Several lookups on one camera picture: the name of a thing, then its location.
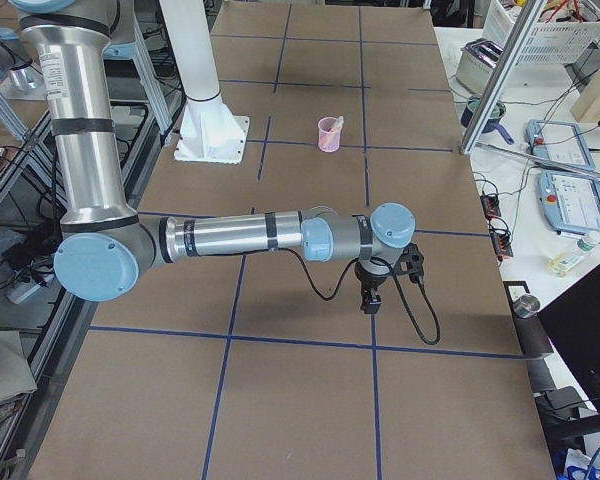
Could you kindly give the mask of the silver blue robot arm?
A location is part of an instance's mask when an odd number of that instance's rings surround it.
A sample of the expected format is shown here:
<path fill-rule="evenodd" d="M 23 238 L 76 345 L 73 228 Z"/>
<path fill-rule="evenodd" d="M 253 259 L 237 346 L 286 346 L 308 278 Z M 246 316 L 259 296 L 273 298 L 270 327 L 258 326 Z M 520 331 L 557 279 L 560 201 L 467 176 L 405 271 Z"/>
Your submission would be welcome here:
<path fill-rule="evenodd" d="M 141 220 L 125 196 L 105 50 L 134 28 L 129 1 L 19 1 L 25 38 L 38 51 L 67 207 L 54 257 L 59 282 L 93 302 L 130 291 L 147 270 L 186 257 L 289 250 L 309 261 L 345 259 L 361 283 L 362 308 L 377 310 L 378 286 L 412 240 L 405 206 L 368 216 L 328 207 L 232 217 Z"/>
<path fill-rule="evenodd" d="M 43 99 L 44 80 L 34 60 L 10 28 L 0 27 L 0 87 L 11 98 Z"/>

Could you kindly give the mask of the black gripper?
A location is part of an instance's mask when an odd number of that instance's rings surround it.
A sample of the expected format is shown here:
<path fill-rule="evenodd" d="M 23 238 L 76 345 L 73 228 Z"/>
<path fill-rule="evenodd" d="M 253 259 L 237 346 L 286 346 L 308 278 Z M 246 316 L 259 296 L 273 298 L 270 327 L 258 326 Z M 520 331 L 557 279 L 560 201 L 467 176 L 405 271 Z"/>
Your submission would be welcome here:
<path fill-rule="evenodd" d="M 379 287 L 386 281 L 387 275 L 371 273 L 360 262 L 355 264 L 355 275 L 361 285 L 361 310 L 365 314 L 377 314 L 382 305 Z"/>

